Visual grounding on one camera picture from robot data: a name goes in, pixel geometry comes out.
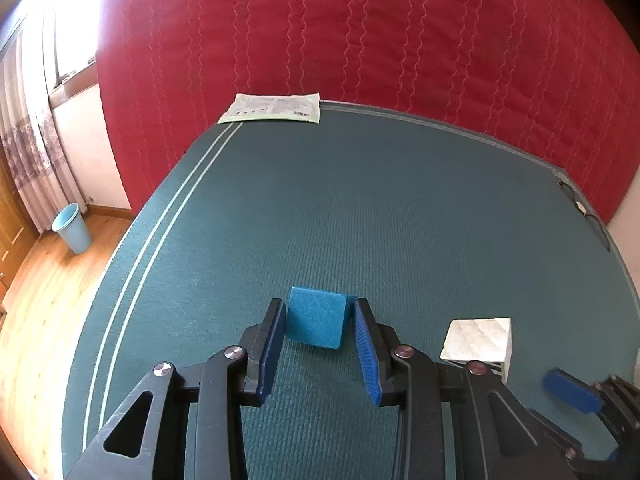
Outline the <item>white striped wedge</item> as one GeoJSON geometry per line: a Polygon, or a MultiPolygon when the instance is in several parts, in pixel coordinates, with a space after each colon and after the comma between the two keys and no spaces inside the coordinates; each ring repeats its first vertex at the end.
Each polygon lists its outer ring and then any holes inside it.
{"type": "Polygon", "coordinates": [[[462,318],[448,326],[439,359],[463,366],[480,361],[505,384],[512,358],[510,318],[462,318]]]}

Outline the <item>blue block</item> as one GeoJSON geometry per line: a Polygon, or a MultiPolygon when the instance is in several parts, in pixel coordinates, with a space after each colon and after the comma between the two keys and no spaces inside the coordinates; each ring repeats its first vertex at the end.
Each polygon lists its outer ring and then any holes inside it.
{"type": "Polygon", "coordinates": [[[288,298],[286,334],[292,341],[318,348],[341,347],[355,296],[292,287],[288,298]]]}

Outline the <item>black wristwatch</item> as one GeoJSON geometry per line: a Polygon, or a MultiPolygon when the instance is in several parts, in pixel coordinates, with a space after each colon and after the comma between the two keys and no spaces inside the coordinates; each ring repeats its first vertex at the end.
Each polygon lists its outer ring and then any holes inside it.
{"type": "Polygon", "coordinates": [[[612,252],[612,243],[608,236],[608,230],[600,218],[587,209],[586,205],[578,198],[576,191],[570,184],[563,180],[559,180],[558,187],[567,196],[574,208],[582,215],[582,218],[584,218],[591,226],[591,229],[593,229],[593,232],[597,234],[597,237],[599,237],[599,240],[602,242],[606,251],[612,252]]]}

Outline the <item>green table mat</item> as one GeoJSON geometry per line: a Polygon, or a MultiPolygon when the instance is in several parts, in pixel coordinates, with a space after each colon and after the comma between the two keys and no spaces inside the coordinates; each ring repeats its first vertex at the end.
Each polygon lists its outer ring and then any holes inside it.
{"type": "Polygon", "coordinates": [[[563,170],[410,115],[335,103],[318,124],[213,126],[102,276],[68,380],[63,468],[156,363],[205,361],[295,286],[366,298],[432,358],[452,320],[510,318],[509,389],[608,457],[608,430],[541,381],[553,367],[631,378],[639,299],[559,180],[599,217],[563,170]]]}

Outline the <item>light blue waste bin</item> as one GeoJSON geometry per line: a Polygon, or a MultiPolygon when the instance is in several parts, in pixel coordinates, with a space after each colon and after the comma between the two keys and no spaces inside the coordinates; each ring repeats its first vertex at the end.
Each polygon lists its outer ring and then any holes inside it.
{"type": "Polygon", "coordinates": [[[82,254],[91,245],[92,238],[78,203],[65,206],[54,218],[51,229],[75,255],[82,254]]]}

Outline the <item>wooden door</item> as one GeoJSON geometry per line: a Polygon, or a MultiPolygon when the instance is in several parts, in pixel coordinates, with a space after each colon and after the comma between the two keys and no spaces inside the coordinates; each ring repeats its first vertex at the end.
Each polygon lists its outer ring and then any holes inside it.
{"type": "Polygon", "coordinates": [[[1,299],[38,238],[20,194],[14,185],[8,163],[1,154],[0,177],[0,257],[1,299]]]}

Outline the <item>white paper packet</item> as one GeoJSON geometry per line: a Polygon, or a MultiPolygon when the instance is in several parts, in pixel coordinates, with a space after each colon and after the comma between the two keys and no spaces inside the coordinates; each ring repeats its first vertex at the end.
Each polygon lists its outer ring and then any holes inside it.
{"type": "Polygon", "coordinates": [[[320,93],[299,96],[254,96],[238,93],[228,110],[218,119],[220,124],[251,120],[292,120],[320,122],[320,93]]]}

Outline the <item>patterned curtain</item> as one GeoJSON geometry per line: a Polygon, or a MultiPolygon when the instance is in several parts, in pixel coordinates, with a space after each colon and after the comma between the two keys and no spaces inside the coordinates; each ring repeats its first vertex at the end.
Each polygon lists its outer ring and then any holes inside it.
{"type": "Polygon", "coordinates": [[[23,26],[1,55],[1,144],[18,195],[38,232],[67,205],[86,202],[49,101],[43,42],[23,26]]]}

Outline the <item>window with wooden sill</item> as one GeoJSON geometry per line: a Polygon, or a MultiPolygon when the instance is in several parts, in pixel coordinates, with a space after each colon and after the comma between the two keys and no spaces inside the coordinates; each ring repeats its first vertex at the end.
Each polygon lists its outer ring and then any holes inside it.
{"type": "Polygon", "coordinates": [[[104,0],[32,0],[23,21],[40,41],[43,79],[58,106],[96,83],[104,0]]]}

